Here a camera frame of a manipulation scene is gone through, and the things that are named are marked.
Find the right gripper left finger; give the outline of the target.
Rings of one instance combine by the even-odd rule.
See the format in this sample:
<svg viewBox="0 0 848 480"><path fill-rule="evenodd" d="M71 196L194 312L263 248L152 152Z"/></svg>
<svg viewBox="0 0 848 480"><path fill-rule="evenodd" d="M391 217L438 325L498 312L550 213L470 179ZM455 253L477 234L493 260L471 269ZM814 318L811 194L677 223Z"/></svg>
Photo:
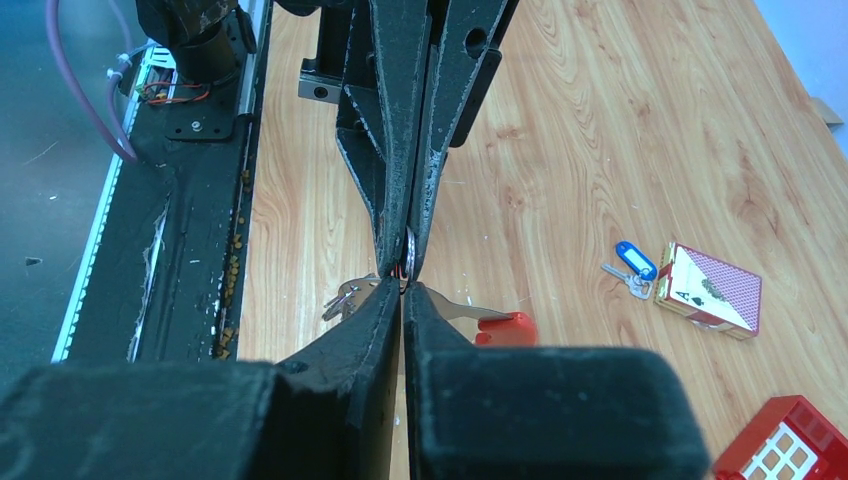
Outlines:
<svg viewBox="0 0 848 480"><path fill-rule="evenodd" d="M5 479L384 479L400 285L284 361L64 364L1 403Z"/></svg>

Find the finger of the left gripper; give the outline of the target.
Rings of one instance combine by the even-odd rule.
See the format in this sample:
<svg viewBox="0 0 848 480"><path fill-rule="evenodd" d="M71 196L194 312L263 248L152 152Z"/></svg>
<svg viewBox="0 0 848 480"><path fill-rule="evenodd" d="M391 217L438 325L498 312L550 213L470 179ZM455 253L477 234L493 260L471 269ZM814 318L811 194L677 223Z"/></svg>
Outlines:
<svg viewBox="0 0 848 480"><path fill-rule="evenodd" d="M449 1L437 44L430 49L408 227L414 237L407 277L422 270L441 173L460 117L507 3Z"/></svg>
<svg viewBox="0 0 848 480"><path fill-rule="evenodd" d="M429 33L424 1L353 4L336 138L371 220L381 276L405 249Z"/></svg>

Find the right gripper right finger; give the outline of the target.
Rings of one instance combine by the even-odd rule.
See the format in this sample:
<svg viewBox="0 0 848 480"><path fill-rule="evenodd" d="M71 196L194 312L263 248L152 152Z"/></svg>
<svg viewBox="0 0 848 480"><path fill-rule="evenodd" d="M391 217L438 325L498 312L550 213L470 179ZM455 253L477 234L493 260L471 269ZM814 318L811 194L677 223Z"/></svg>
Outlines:
<svg viewBox="0 0 848 480"><path fill-rule="evenodd" d="M478 347L424 285L403 300L414 479L701 479L684 387L655 352Z"/></svg>

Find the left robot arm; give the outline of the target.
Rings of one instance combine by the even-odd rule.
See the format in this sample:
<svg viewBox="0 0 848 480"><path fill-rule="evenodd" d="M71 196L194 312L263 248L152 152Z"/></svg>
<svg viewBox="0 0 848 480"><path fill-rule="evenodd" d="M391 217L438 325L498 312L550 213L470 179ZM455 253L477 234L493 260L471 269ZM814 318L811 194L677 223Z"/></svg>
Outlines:
<svg viewBox="0 0 848 480"><path fill-rule="evenodd" d="M143 32L176 64L174 110L154 113L148 152L233 160L258 143L272 3L140 1ZM416 280L442 171L464 144L501 61L513 1L286 1L320 17L299 93L337 108L340 153L370 217L378 272Z"/></svg>

